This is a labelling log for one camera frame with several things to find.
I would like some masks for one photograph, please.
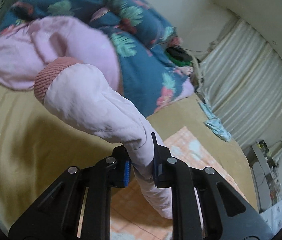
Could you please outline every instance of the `tan bed sheet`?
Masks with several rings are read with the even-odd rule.
[[[148,117],[163,140],[187,126],[257,208],[248,162],[238,144],[217,138],[193,95]],[[85,168],[111,154],[116,145],[58,120],[33,92],[0,85],[0,218],[7,228],[71,165]]]

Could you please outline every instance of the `pink fabric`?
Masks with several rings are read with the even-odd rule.
[[[144,197],[161,216],[172,218],[171,189],[156,188],[152,178],[151,133],[156,131],[129,100],[109,87],[98,68],[77,63],[62,70],[47,89],[44,106],[75,129],[122,143]]]
[[[72,57],[59,57],[40,71],[34,81],[34,96],[36,99],[43,103],[45,93],[52,81],[62,70],[76,63],[83,62]]]
[[[187,78],[186,81],[182,84],[182,92],[181,94],[174,99],[174,102],[181,100],[183,98],[187,98],[194,93],[194,87],[191,84],[190,78]]]
[[[111,41],[70,16],[45,17],[1,35],[0,83],[16,90],[32,89],[37,74],[63,56],[96,66],[118,90],[120,67]]]

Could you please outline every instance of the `metal pin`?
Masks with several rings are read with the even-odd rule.
[[[176,158],[173,158],[173,157],[170,157],[170,158],[168,158],[168,163],[170,163],[170,164],[176,164],[177,163],[177,159]]]
[[[114,157],[107,157],[105,159],[105,162],[108,163],[108,164],[112,164],[112,163],[115,163],[115,158]]]
[[[215,170],[214,170],[214,168],[207,167],[207,168],[205,168],[205,172],[206,172],[207,174],[212,175],[212,174],[214,174]]]
[[[70,174],[77,173],[77,167],[74,167],[74,166],[70,167],[70,168],[68,169],[68,173],[70,173]]]

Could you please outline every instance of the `floral blanket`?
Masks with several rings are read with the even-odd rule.
[[[175,28],[144,0],[20,0],[6,13],[0,34],[60,15],[74,16],[108,35],[121,67],[123,95],[145,117],[181,95],[188,76],[159,45],[176,35]]]

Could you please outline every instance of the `light blue cloth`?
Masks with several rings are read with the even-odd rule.
[[[223,127],[221,120],[212,113],[211,108],[207,104],[199,102],[199,105],[209,118],[204,124],[221,140],[229,142],[231,140],[231,134]]]

